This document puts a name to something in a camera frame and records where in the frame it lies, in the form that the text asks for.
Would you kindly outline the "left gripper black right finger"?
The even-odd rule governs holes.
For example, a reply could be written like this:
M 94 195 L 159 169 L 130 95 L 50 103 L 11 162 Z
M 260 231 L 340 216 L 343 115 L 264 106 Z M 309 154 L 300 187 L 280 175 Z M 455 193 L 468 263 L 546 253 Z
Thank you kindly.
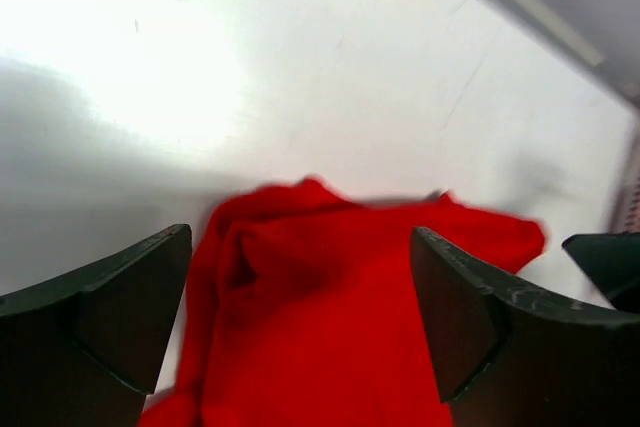
M 639 311 L 549 291 L 420 227 L 411 269 L 457 426 L 635 426 Z

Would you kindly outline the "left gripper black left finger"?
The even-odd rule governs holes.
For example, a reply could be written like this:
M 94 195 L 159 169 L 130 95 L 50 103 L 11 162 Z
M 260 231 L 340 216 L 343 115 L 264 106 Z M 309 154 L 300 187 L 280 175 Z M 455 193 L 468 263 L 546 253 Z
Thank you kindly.
M 175 224 L 2 296 L 2 425 L 137 425 L 156 390 L 191 256 L 191 229 Z

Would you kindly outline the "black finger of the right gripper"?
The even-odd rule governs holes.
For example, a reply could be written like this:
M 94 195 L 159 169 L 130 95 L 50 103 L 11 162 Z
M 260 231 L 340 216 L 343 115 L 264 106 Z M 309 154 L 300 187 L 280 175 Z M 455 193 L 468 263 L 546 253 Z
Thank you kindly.
M 562 248 L 616 309 L 639 311 L 639 234 L 576 234 Z

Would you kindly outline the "red t shirt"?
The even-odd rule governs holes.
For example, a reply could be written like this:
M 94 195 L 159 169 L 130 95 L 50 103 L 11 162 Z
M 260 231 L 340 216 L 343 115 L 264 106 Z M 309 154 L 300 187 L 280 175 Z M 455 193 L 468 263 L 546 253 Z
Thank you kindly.
M 238 195 L 193 256 L 174 391 L 144 426 L 448 426 L 414 291 L 425 226 L 510 273 L 540 255 L 534 221 L 449 195 L 341 198 L 313 178 Z

